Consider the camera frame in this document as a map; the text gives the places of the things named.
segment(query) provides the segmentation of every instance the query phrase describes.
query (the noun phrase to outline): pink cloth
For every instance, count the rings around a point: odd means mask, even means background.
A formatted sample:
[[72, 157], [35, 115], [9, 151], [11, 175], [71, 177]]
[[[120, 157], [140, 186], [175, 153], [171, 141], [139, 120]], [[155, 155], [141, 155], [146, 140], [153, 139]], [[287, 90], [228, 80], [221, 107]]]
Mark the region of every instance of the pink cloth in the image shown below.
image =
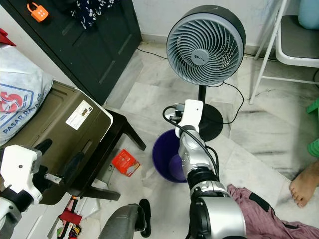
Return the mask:
[[253, 193], [248, 189], [229, 185], [228, 192], [244, 214], [248, 239], [319, 239], [319, 229], [299, 222], [281, 221], [266, 201], [260, 198], [264, 202], [261, 207], [260, 202], [250, 199]]

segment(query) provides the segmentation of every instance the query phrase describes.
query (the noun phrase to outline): electric fan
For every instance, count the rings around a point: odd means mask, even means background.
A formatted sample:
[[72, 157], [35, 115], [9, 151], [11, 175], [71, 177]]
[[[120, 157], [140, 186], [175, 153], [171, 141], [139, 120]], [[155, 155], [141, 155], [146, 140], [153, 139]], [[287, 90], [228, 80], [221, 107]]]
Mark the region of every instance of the electric fan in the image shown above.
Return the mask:
[[[203, 5], [187, 12], [171, 29], [167, 58], [182, 79], [199, 85], [198, 100], [205, 103], [206, 86], [221, 83], [236, 72], [245, 43], [245, 29], [231, 11]], [[223, 124], [220, 112], [204, 104], [201, 138], [209, 141], [217, 137]]]

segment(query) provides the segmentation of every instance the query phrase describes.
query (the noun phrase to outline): black door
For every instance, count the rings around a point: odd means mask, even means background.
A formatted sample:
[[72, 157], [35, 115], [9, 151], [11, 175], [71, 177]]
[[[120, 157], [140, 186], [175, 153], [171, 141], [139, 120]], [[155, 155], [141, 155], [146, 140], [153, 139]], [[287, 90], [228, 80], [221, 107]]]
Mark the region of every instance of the black door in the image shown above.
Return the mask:
[[18, 24], [81, 90], [103, 104], [141, 41], [132, 0], [120, 0], [84, 29], [54, 0], [34, 0], [49, 12], [38, 23], [25, 0], [0, 0]]

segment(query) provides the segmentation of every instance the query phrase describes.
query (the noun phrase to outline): purple bucket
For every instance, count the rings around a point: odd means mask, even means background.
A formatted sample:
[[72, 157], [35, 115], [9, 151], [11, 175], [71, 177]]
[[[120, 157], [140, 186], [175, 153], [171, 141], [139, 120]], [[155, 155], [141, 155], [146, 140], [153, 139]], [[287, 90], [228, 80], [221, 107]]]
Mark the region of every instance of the purple bucket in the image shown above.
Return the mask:
[[163, 178], [173, 183], [186, 183], [178, 149], [179, 138], [176, 137], [175, 130], [163, 133], [154, 144], [153, 163]]

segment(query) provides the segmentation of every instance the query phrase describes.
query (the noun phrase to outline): fan stand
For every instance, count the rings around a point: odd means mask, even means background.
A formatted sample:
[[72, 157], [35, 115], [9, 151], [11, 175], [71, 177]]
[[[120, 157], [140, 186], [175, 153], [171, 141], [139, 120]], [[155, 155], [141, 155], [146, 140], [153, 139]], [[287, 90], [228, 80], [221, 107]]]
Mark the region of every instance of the fan stand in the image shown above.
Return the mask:
[[223, 116], [214, 106], [205, 104], [206, 86], [199, 86], [198, 100], [204, 102], [203, 113], [199, 123], [199, 135], [205, 141], [210, 141], [223, 130]]

